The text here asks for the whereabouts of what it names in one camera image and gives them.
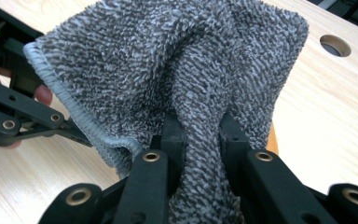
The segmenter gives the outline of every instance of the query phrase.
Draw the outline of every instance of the fuzzy fabric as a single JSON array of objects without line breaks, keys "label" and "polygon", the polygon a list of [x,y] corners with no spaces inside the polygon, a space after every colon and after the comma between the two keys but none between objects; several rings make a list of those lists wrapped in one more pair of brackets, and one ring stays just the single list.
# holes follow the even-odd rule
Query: fuzzy fabric
[{"label": "fuzzy fabric", "polygon": [[256,0],[103,0],[24,52],[120,177],[175,110],[188,146],[170,222],[240,223],[219,122],[230,113],[252,147],[265,148],[307,35],[296,13]]}]

